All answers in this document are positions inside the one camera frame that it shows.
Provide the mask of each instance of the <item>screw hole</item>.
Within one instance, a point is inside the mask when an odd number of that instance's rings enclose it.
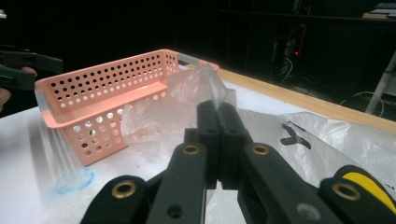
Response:
[[[297,205],[298,213],[309,221],[318,221],[320,220],[320,212],[318,209],[311,204],[308,203],[299,203]]]
[[[189,155],[194,155],[199,152],[199,148],[196,146],[187,146],[183,148],[183,152]]]
[[[111,190],[111,194],[115,198],[123,199],[133,195],[136,189],[137,186],[133,181],[124,180],[114,186],[113,190]]]
[[[270,149],[264,146],[254,146],[252,150],[254,153],[259,155],[266,155],[270,152]]]
[[[181,218],[183,216],[183,207],[180,204],[173,204],[168,208],[167,214],[172,219]]]
[[[351,185],[336,183],[332,185],[332,190],[339,196],[350,200],[357,201],[361,198],[361,194]]]

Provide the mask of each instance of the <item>transparent plastic sheet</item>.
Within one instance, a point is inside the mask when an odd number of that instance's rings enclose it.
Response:
[[[233,90],[227,90],[209,65],[185,70],[167,79],[167,93],[159,100],[146,99],[126,105],[122,113],[121,133],[125,143],[145,144],[140,153],[154,162],[167,162],[175,147],[183,142],[184,130],[196,128],[196,107],[212,100],[235,105]]]
[[[395,197],[396,133],[312,113],[280,116],[306,129],[378,178]]]

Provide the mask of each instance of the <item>basket hole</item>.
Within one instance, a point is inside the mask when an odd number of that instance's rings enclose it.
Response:
[[[73,127],[73,131],[78,133],[79,131],[81,131],[81,127],[79,125],[76,125],[76,126]]]
[[[79,134],[79,135],[77,136],[77,139],[78,139],[79,141],[84,140],[84,138],[85,138],[84,134]]]
[[[106,126],[105,126],[105,125],[100,126],[99,130],[100,130],[102,133],[105,132],[105,131],[106,131]]]
[[[85,122],[85,127],[90,128],[91,126],[92,126],[92,122],[90,120]]]

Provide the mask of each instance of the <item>black background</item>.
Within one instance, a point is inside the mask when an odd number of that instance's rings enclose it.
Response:
[[[173,49],[267,81],[274,39],[284,23],[227,21],[216,12],[290,13],[291,2],[2,1],[7,19],[0,20],[0,44],[63,59],[65,72]],[[379,2],[387,1],[313,0],[310,5],[312,15],[360,18]],[[293,72],[324,83],[340,99],[357,91],[374,91],[396,49],[395,37],[394,31],[364,26],[310,25]],[[53,75],[38,71],[37,79]],[[32,92],[12,91],[0,117],[33,106]]]

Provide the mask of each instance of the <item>pink plastic basket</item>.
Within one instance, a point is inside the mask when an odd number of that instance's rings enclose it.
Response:
[[[60,129],[83,165],[127,145],[120,133],[122,109],[166,94],[166,78],[179,63],[210,64],[169,49],[48,77],[35,83],[35,98],[49,128]]]

